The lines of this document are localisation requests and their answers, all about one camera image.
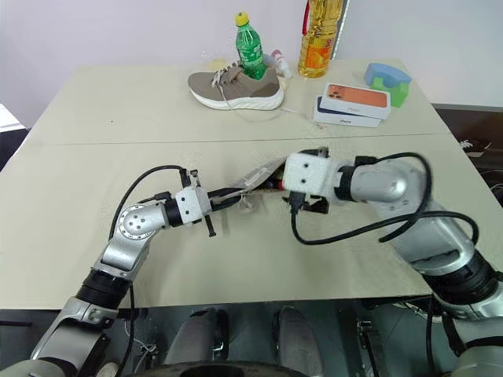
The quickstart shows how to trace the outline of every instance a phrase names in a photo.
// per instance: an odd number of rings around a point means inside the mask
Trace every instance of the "green toy block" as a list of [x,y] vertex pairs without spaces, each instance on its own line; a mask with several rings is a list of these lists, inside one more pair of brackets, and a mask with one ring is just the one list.
[[409,84],[407,82],[400,82],[397,86],[388,88],[384,85],[384,79],[382,77],[374,77],[370,89],[389,92],[391,96],[391,106],[394,108],[402,106],[403,101],[406,100],[407,95],[409,94]]

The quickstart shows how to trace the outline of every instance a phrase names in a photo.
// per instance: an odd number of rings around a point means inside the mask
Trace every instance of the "yellow bottle cap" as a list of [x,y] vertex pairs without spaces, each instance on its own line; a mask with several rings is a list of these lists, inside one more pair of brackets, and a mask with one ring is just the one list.
[[236,15],[236,25],[237,26],[246,25],[248,23],[248,21],[249,21],[248,14],[246,12],[239,12]]

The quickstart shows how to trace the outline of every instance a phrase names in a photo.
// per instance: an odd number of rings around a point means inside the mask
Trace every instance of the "white box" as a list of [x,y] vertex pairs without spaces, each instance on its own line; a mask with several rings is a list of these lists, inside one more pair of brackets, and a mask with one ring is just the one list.
[[336,112],[386,119],[391,112],[390,94],[327,82],[321,96],[321,107]]
[[344,126],[377,127],[378,118],[369,118],[363,115],[348,114],[320,108],[321,96],[316,97],[313,107],[313,120],[320,123],[342,124]]

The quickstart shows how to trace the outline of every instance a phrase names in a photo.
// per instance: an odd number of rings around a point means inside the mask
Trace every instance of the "orange phone image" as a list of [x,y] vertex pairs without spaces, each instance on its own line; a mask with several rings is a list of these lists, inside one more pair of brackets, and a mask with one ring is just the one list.
[[341,85],[329,85],[329,98],[339,101],[354,102],[355,104],[369,104],[378,108],[386,107],[386,94],[366,89],[356,89]]

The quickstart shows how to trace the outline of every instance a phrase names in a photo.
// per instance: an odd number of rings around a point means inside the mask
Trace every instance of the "white wall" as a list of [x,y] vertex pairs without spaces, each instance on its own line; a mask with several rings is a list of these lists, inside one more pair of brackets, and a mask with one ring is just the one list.
[[[234,13],[299,56],[304,0],[2,0],[0,102],[32,126],[85,64],[235,59]],[[430,101],[503,106],[503,1],[351,0],[338,57],[400,57]]]

